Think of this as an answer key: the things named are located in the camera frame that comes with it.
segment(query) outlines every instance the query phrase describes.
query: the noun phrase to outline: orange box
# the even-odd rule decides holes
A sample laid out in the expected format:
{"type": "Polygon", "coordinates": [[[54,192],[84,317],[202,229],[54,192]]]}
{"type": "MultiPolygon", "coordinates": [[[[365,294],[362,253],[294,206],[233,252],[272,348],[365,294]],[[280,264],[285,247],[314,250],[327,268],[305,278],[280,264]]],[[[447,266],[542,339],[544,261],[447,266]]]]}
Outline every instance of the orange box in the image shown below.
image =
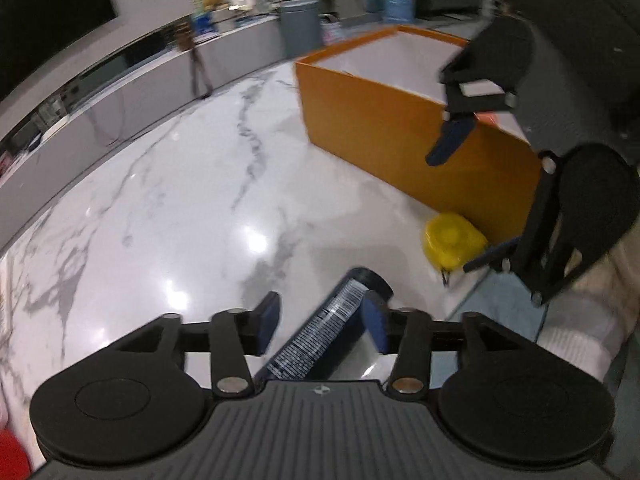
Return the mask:
{"type": "Polygon", "coordinates": [[[536,154],[524,140],[479,122],[446,164],[430,168],[424,157],[440,136],[443,103],[367,78],[378,72],[374,78],[393,80],[397,66],[416,88],[442,92],[434,71],[446,59],[437,58],[465,43],[439,32],[389,27],[300,59],[296,76],[312,143],[439,212],[465,216],[495,244],[522,232],[540,175],[536,154]],[[397,52],[398,45],[406,49],[397,52]],[[391,59],[380,63],[377,50],[391,59]],[[417,60],[415,70],[409,57],[417,60]],[[332,63],[346,68],[329,68],[332,63]],[[428,81],[428,73],[436,79],[428,81]]]}

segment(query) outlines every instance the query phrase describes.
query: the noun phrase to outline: barcode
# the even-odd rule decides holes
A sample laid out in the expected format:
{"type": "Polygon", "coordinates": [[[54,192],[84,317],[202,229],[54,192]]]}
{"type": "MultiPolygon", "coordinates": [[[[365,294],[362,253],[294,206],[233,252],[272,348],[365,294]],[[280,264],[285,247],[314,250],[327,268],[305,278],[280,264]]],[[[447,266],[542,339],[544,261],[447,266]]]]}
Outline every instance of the barcode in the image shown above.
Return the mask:
{"type": "Polygon", "coordinates": [[[368,287],[349,280],[276,355],[267,369],[278,379],[303,379],[356,312],[368,287]]]}

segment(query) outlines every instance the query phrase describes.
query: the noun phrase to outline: marble table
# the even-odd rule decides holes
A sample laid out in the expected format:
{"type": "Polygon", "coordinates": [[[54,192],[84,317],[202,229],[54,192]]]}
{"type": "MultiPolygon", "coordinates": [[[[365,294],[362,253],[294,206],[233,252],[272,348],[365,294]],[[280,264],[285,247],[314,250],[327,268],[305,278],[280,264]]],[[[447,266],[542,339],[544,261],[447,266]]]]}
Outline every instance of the marble table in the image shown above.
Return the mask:
{"type": "MultiPolygon", "coordinates": [[[[277,290],[283,316],[271,354],[362,265],[399,303],[448,317],[477,277],[443,288],[420,248],[433,214],[308,142],[288,63],[130,142],[5,256],[0,378],[33,466],[43,460],[28,419],[39,384],[165,312],[203,321],[277,290]]],[[[206,383],[206,360],[189,363],[206,383]]]]}

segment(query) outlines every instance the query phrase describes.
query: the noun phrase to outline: blue water bottle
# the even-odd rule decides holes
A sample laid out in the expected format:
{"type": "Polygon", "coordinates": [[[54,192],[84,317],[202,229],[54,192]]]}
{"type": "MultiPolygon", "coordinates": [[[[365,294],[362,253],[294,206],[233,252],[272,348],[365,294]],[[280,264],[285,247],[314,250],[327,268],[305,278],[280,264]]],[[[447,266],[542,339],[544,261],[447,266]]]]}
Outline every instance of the blue water bottle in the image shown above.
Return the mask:
{"type": "Polygon", "coordinates": [[[383,0],[385,23],[413,23],[415,0],[383,0]]]}

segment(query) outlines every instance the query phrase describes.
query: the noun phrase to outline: screw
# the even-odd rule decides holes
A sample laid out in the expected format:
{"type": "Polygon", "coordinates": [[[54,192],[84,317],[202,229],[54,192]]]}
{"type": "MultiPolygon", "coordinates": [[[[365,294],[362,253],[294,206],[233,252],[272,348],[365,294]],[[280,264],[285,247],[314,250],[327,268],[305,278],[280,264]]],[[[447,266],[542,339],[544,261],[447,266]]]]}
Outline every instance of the screw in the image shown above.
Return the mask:
{"type": "Polygon", "coordinates": [[[550,156],[542,159],[542,169],[549,175],[553,175],[556,172],[556,163],[550,156]]]}
{"type": "Polygon", "coordinates": [[[515,108],[518,104],[517,95],[512,92],[507,92],[504,95],[504,104],[506,104],[509,108],[515,108]]]}
{"type": "Polygon", "coordinates": [[[239,394],[247,389],[249,383],[242,377],[225,377],[220,379],[216,386],[223,393],[239,394]]]}
{"type": "Polygon", "coordinates": [[[401,377],[396,379],[391,387],[401,394],[416,394],[424,388],[424,384],[415,377],[401,377]]]}

